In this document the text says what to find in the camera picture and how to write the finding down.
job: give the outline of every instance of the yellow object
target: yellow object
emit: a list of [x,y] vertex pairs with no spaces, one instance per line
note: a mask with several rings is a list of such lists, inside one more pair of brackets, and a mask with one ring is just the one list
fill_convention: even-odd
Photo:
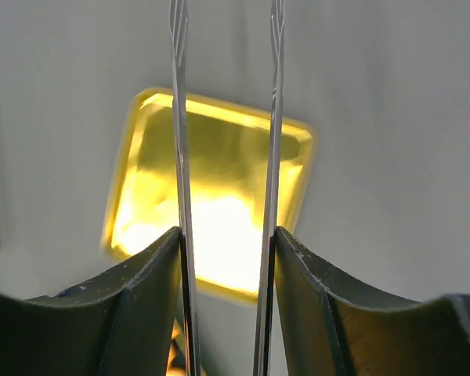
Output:
[[[188,95],[193,250],[199,289],[257,302],[269,114]],[[103,248],[118,259],[179,224],[172,94],[149,89],[130,110],[108,198]],[[284,119],[277,222],[293,230],[312,163],[311,129]]]

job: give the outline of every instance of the yellow container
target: yellow container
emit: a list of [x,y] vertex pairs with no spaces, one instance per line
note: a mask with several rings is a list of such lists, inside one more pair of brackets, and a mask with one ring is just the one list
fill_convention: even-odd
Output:
[[[193,250],[199,289],[257,302],[269,114],[188,95]],[[103,227],[117,259],[179,224],[172,92],[132,103]],[[313,130],[284,119],[277,222],[293,230],[313,159]]]

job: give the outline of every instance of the metal strip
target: metal strip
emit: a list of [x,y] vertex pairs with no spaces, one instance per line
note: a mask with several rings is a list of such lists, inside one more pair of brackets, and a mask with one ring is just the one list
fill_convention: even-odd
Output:
[[174,133],[176,175],[178,179],[179,225],[181,227],[181,271],[183,281],[183,313],[186,337],[186,373],[201,375],[201,354],[197,326],[197,283],[193,259],[191,219],[190,163],[188,125],[186,119],[186,31],[188,15],[186,0],[171,0],[169,31],[172,51],[172,88],[174,92]]
[[279,192],[280,145],[282,136],[282,86],[284,78],[284,0],[272,0],[270,17],[273,53],[272,117],[266,172],[265,216],[261,271],[259,277],[258,315],[254,353],[254,376],[269,374],[270,339],[273,312],[273,278],[275,271],[275,230]]

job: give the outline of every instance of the gray background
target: gray background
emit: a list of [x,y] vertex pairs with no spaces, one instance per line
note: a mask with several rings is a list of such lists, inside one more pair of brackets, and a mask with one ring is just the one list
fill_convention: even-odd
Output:
[[[269,6],[189,0],[189,91],[269,109]],[[393,293],[470,291],[470,0],[292,0],[286,21],[284,112],[320,133],[298,237]],[[170,83],[168,1],[0,0],[0,291],[110,265],[127,106]],[[255,307],[202,295],[199,324],[212,376],[251,373]]]

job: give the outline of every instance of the silver metal bar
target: silver metal bar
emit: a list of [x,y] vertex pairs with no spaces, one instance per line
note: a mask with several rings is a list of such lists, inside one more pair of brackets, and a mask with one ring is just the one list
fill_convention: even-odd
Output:
[[282,86],[284,78],[284,0],[272,0],[270,17],[273,53],[272,117],[269,156],[266,171],[265,217],[259,275],[258,315],[253,376],[269,374],[270,340],[273,313],[273,277],[275,272],[275,230],[279,193],[280,145],[282,137]]
[[172,51],[172,88],[174,92],[175,160],[178,179],[179,225],[181,227],[181,271],[183,313],[186,339],[186,374],[201,375],[201,352],[197,326],[197,282],[193,258],[191,219],[190,163],[188,125],[186,119],[186,31],[188,15],[186,0],[171,0],[169,31]]

